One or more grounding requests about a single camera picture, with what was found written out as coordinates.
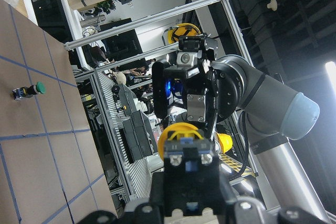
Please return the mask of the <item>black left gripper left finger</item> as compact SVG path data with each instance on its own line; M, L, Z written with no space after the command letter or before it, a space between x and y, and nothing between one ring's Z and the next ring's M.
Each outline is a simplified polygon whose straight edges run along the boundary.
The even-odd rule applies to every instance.
M165 172L154 173L150 196L127 203L120 217L107 210L97 210L79 223L165 223L164 176Z

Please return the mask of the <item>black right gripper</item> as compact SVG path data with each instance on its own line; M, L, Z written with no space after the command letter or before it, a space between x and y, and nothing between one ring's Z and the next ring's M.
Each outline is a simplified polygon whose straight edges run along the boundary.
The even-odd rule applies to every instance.
M217 120L218 87L211 62L218 42L206 35L182 36L178 40L177 65L157 61L152 68L154 113L165 119L172 107L186 110L185 121L213 140Z

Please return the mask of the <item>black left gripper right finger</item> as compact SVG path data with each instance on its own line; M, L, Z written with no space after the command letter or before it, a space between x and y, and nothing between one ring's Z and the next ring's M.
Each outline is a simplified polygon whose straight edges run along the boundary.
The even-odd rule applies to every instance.
M221 191L227 193L230 199L226 202L225 212L217 216L219 223L324 223L299 207L281 208L273 215L256 198L236 197L221 166L218 166L218 172L224 182Z

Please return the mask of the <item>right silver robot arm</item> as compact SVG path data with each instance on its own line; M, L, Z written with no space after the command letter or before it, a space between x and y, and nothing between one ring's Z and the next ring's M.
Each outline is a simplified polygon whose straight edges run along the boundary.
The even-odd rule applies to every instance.
M319 106L303 93L252 67L238 55L217 56L217 41L181 36L176 64L158 61L152 70L154 113L164 119L173 106L186 110L158 142L164 171L152 181L146 215L162 223L174 210L200 216L209 208L219 223L329 223L290 141L306 136ZM236 196L215 151L215 127L236 109L246 152L258 159L280 209Z

